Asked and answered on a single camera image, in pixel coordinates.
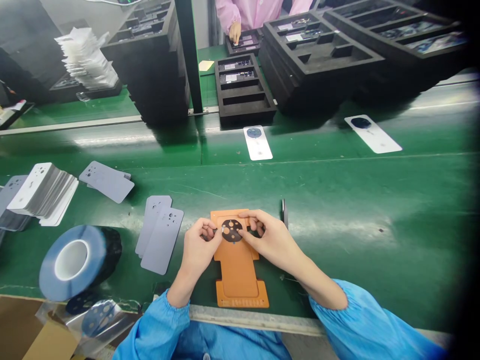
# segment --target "gray card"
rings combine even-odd
[[[0,218],[7,210],[7,206],[19,192],[28,175],[12,176],[10,181],[0,191]]]
[[[87,167],[78,177],[84,183],[87,183],[97,189],[106,197],[120,204],[135,184],[127,180],[118,171],[112,168],[98,169],[96,166]]]
[[[142,268],[160,275],[167,273],[183,218],[181,210],[171,207],[162,209],[141,259]]]
[[[150,196],[146,200],[143,226],[141,228],[140,236],[138,237],[138,242],[136,243],[135,248],[135,253],[138,254],[140,258],[143,257],[145,249],[149,244],[149,240],[152,236],[152,232],[157,222],[157,218],[159,217],[160,211],[163,208],[169,208],[171,206],[172,198],[166,195],[154,195]]]

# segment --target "black circular film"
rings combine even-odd
[[[243,230],[243,227],[238,220],[225,220],[221,225],[221,234],[223,238],[230,243],[238,243],[242,240],[239,230]]]

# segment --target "tape roll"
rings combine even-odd
[[[118,231],[90,225],[73,227],[46,253],[40,268],[40,290],[50,301],[66,301],[105,281],[121,255]]]

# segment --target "black circle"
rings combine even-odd
[[[368,121],[364,117],[354,117],[351,120],[351,123],[353,124],[354,127],[359,128],[359,129],[368,129],[369,127],[372,126],[370,121]]]
[[[246,131],[246,134],[250,138],[256,139],[262,136],[262,131],[258,127],[251,127]]]
[[[229,243],[238,243],[240,240],[242,240],[242,236],[239,234],[239,230],[243,230],[243,227],[242,224],[238,222],[238,220],[225,220],[221,224],[221,227],[221,235]]]

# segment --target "stack of white paper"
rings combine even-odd
[[[99,41],[91,28],[74,27],[70,34],[55,39],[66,56],[62,61],[67,71],[88,90],[113,88],[119,79],[100,51],[107,35]]]

